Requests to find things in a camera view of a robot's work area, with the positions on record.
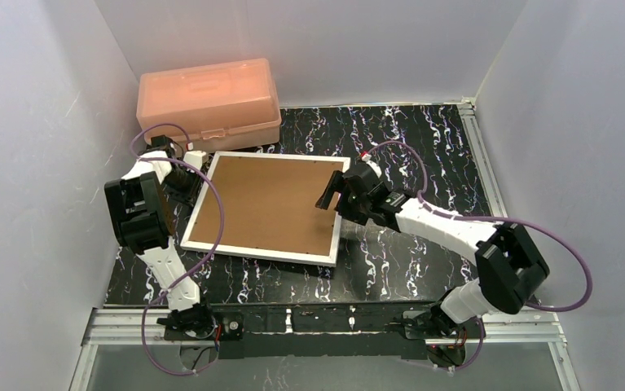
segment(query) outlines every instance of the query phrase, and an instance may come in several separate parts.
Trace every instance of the gray wall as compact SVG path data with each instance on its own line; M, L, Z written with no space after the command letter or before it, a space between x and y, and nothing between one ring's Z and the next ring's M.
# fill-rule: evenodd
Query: gray wall
M478 99L510 214L569 238L596 290L561 316L584 389L625 389L625 2L530 2ZM541 295L582 292L574 261L546 245Z
M283 105L474 96L526 0L96 0L135 75L266 57Z
M93 0L0 2L0 390L67 389L117 244L137 81Z

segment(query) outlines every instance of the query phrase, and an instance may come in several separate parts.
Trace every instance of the cork board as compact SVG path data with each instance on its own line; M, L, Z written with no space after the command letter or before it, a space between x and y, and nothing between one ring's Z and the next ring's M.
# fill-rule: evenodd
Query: cork board
M217 152L207 176L226 213L216 253L335 266L341 218L315 208L334 170L350 158ZM182 247L207 251L218 232L218 205L203 186Z

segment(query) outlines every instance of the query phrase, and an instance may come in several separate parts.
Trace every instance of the orange plastic box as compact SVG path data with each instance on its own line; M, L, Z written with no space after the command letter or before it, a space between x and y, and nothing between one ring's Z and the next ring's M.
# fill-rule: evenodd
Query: orange plastic box
M229 151L279 141L281 113L266 59L145 73L139 81L137 120L146 129L160 123L180 125L194 149ZM159 126L144 136L185 136Z

